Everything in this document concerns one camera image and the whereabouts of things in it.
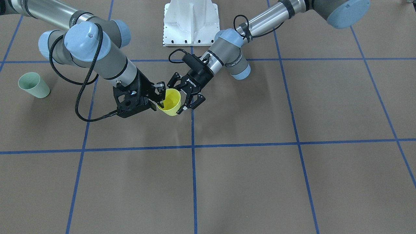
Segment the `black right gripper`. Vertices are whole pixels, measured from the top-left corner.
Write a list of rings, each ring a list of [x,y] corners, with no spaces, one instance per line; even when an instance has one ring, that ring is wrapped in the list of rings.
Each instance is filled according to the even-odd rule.
[[[163,101],[165,100],[166,86],[165,82],[158,82],[156,84],[149,81],[149,79],[137,69],[136,76],[129,85],[130,95],[134,97],[146,97],[149,99],[150,108],[156,110],[164,108]]]

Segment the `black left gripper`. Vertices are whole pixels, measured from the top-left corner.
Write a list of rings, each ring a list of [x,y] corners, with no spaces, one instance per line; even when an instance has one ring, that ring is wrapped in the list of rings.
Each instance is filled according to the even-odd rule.
[[[188,109],[194,110],[206,100],[201,94],[201,90],[214,77],[214,73],[207,63],[201,61],[195,54],[186,54],[182,60],[190,70],[185,76],[175,72],[167,84],[169,89],[182,90],[186,94],[185,102],[179,108],[178,114]]]

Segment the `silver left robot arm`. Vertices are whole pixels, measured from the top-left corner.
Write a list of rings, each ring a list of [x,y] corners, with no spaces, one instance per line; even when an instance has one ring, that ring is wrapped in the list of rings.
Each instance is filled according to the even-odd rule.
[[[276,31],[285,21],[309,10],[315,11],[336,29],[348,28],[358,22],[369,10],[369,0],[279,0],[265,11],[238,27],[219,31],[214,43],[201,56],[184,53],[182,62],[190,70],[184,76],[175,73],[168,82],[169,89],[184,92],[186,98],[173,99],[173,107],[168,108],[172,115],[181,114],[188,109],[197,108],[205,97],[202,89],[222,69],[227,68],[237,80],[245,79],[251,72],[250,64],[241,48],[255,38]]]

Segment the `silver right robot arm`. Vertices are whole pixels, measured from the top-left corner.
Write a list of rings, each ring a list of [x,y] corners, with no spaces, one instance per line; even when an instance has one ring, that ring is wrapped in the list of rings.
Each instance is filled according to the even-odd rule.
[[[2,0],[1,15],[9,14],[57,26],[40,36],[41,54],[51,65],[90,68],[111,83],[119,113],[163,107],[164,82],[150,82],[121,51],[131,38],[123,21],[104,20],[59,0]]]

